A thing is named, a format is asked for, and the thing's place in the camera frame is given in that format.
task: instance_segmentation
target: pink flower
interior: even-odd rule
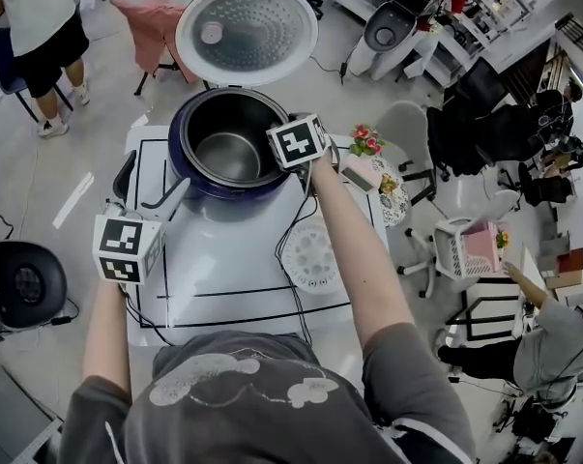
[[[356,137],[367,137],[371,133],[370,129],[367,129],[362,124],[356,127],[356,131],[351,134],[354,139]]]

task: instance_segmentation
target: rice cooker lid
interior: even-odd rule
[[[192,0],[175,42],[196,75],[258,86],[292,73],[312,53],[318,23],[306,0]]]

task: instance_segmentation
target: inner pot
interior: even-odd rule
[[[282,175],[266,130],[288,121],[265,95],[219,88],[201,95],[182,122],[182,147],[189,161],[213,181],[255,188]]]

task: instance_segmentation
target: gray t-shirt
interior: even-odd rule
[[[582,352],[560,374],[583,349],[583,317],[547,297],[537,321],[542,328],[523,335],[516,351],[514,381],[526,393],[537,393],[544,400],[562,401],[568,398],[577,376],[583,373]]]
[[[471,464],[467,416],[413,325],[367,343],[364,386],[363,400],[296,335],[201,335],[162,349],[133,403],[85,380],[59,462]]]

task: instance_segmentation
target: white shirt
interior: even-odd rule
[[[14,55],[47,42],[74,14],[73,0],[3,0],[12,28]]]

